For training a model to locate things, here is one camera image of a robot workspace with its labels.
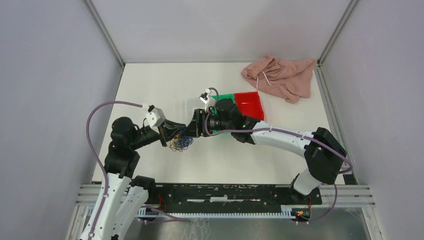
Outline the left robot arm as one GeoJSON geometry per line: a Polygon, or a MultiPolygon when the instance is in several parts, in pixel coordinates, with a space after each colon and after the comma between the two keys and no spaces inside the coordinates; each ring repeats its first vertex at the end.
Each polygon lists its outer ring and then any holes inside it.
{"type": "Polygon", "coordinates": [[[93,213],[80,235],[81,240],[122,240],[139,209],[158,200],[154,178],[133,176],[140,160],[137,149],[160,141],[163,146],[186,128],[165,120],[155,131],[138,127],[128,117],[112,123],[111,142],[102,166],[104,179],[93,213]]]}

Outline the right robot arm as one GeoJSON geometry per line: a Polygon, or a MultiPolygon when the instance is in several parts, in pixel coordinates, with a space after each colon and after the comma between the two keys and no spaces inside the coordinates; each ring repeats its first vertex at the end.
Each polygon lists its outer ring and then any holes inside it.
{"type": "Polygon", "coordinates": [[[288,191],[289,199],[295,204],[306,201],[315,188],[335,184],[347,160],[346,150],[328,129],[294,131],[276,127],[242,114],[228,98],[219,100],[207,110],[196,109],[182,132],[183,136],[190,138],[219,133],[229,133],[241,143],[271,146],[304,158],[307,168],[295,177],[288,191]]]}

